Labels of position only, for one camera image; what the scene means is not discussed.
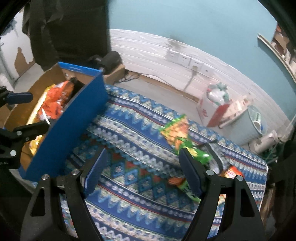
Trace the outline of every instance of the blue patterned fabric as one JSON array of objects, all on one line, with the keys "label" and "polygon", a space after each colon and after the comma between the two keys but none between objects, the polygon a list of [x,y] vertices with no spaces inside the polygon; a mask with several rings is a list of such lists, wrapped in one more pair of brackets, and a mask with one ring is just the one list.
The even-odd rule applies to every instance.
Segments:
[{"label": "blue patterned fabric", "polygon": [[[91,215],[105,240],[181,240],[198,203],[167,183],[168,177],[184,177],[177,156],[159,128],[180,116],[151,99],[106,85],[109,101],[82,135],[67,160],[71,170],[91,158],[98,146],[108,149],[109,160],[95,192],[87,198]],[[260,208],[267,165],[256,155],[211,129],[189,120],[189,136],[197,144],[213,144],[226,167],[244,174]],[[65,221],[71,225],[66,201]],[[219,202],[209,237],[217,234],[224,203]]]}]

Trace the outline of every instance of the blue box side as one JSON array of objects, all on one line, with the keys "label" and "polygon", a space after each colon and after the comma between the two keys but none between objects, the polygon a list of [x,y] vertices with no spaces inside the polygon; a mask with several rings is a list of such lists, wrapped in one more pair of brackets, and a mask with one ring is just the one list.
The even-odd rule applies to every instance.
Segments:
[{"label": "blue box side", "polygon": [[101,71],[98,69],[92,69],[89,67],[83,67],[83,66],[68,64],[64,62],[58,62],[58,65],[62,69],[67,69],[67,70],[79,72],[79,73],[90,75],[90,76],[97,76],[99,73],[101,73]]},{"label": "blue box side", "polygon": [[72,98],[50,128],[32,158],[25,179],[38,182],[43,174],[63,175],[65,160],[90,122],[105,109],[108,100],[101,72]]}]

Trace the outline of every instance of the power outlet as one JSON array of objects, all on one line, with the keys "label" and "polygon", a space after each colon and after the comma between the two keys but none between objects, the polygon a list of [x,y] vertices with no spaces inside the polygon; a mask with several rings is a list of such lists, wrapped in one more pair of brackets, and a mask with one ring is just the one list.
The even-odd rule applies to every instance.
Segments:
[{"label": "power outlet", "polygon": [[189,68],[199,72],[203,65],[203,62],[200,62],[199,60],[192,58],[189,63]]},{"label": "power outlet", "polygon": [[168,49],[166,58],[168,61],[178,63],[179,55],[178,52]]},{"label": "power outlet", "polygon": [[201,67],[199,73],[201,73],[201,74],[203,74],[203,75],[205,75],[205,76],[211,78],[211,77],[213,76],[213,74],[214,74],[214,68],[212,68],[212,67],[209,66],[209,65],[204,64],[204,65]]},{"label": "power outlet", "polygon": [[184,55],[184,54],[180,54],[179,55],[179,60],[178,60],[178,63],[180,65],[183,65],[184,67],[187,67],[189,66],[189,62],[190,62],[190,57],[187,56],[187,55]]}]

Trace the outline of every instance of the blue gripper pad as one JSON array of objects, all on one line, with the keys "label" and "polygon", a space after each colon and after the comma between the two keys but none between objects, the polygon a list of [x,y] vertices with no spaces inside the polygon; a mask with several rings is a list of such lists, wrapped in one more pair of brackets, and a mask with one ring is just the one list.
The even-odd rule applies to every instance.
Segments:
[{"label": "blue gripper pad", "polygon": [[80,183],[83,186],[85,198],[94,192],[102,171],[107,164],[107,158],[107,150],[99,148],[96,154],[82,167],[83,172],[80,176]]},{"label": "blue gripper pad", "polygon": [[193,159],[186,148],[182,148],[179,151],[179,163],[192,193],[198,198],[202,198],[206,191],[205,168],[199,161]]}]

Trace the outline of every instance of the small cardboard box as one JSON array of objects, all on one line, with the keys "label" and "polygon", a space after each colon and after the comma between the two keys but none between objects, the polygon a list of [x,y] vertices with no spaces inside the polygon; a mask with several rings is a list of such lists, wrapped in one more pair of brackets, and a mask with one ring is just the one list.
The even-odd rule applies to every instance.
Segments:
[{"label": "small cardboard box", "polygon": [[[112,74],[115,73],[115,75],[112,75],[112,74],[108,75],[107,82],[114,83],[118,79],[122,78],[121,74],[122,73],[124,74],[124,72],[122,72],[122,69],[124,70],[124,66],[119,66],[112,73]],[[104,89],[103,78],[99,70],[59,62],[58,64],[54,65],[51,69],[46,71],[29,89],[29,92],[33,94],[33,100],[30,103],[19,104],[13,108],[13,110],[10,112],[10,115],[5,121],[5,124],[4,124],[5,128],[8,129],[9,131],[12,131],[16,127],[26,125],[35,105],[37,104],[44,90],[48,86],[51,86],[52,84],[61,83],[67,79],[70,79],[71,77],[76,77],[79,81],[81,81],[86,85],[79,93],[77,93],[70,100],[69,104],[66,107],[66,110],[64,111],[62,116],[57,120],[57,122],[53,125],[53,127],[50,128],[46,138],[44,139],[43,143],[39,147],[34,157],[31,154],[28,144],[25,143],[22,149],[22,154],[20,159],[21,168],[19,169],[19,172],[24,179],[37,181],[43,174],[45,174],[45,170],[47,174],[50,174],[52,176],[59,175],[58,172],[62,168],[62,165],[54,161],[55,159],[57,159],[57,156],[51,157],[50,156],[51,153],[48,153],[47,151],[44,152],[44,155],[40,152],[47,149],[49,150],[51,149],[51,152],[53,153],[63,152],[59,147],[54,146],[54,143],[56,142],[54,141],[54,138],[64,139],[64,137],[67,135],[71,136],[72,133],[75,132],[77,129],[79,129],[77,131],[80,132],[82,128],[80,128],[79,126],[79,121],[81,123],[84,123],[84,125],[86,125],[87,121],[88,123],[90,123],[92,118],[96,116],[97,114],[96,112],[99,109],[101,109],[101,106],[104,105],[103,102],[105,103],[107,101],[103,98],[104,96],[107,96],[107,94],[105,94],[106,91]],[[92,84],[93,89],[95,88],[95,90],[98,91],[97,93],[94,92],[94,90],[91,90],[91,88],[87,87],[90,84]],[[76,113],[76,115],[79,116],[79,118],[75,118],[74,115],[75,115],[76,108],[77,109],[85,108],[87,117],[85,114],[77,115]],[[68,129],[68,125],[65,125],[65,120],[64,120],[65,118],[68,119],[69,123],[71,123],[70,125],[72,125],[72,123],[74,122],[77,122],[77,125],[76,126],[74,125],[75,126],[74,129],[73,129],[74,126],[72,126],[71,130]],[[60,128],[63,134],[61,134],[60,136],[54,137],[51,133],[55,132],[56,135],[59,135],[59,132],[56,131],[56,129],[58,128]],[[77,138],[77,136],[79,136],[80,134],[81,133],[76,133],[75,136],[73,136],[73,138]],[[71,142],[70,146],[72,145],[71,140],[65,139],[63,143],[66,145],[67,144],[66,142]],[[36,160],[36,159],[40,159],[40,155],[42,155],[41,158],[46,159],[44,163],[41,163],[40,160]]]},{"label": "small cardboard box", "polygon": [[199,100],[197,105],[197,112],[200,116],[202,124],[206,127],[215,127],[221,121],[224,113],[227,111],[229,104],[224,105],[216,105],[211,102],[206,93],[204,93],[203,97]]}]

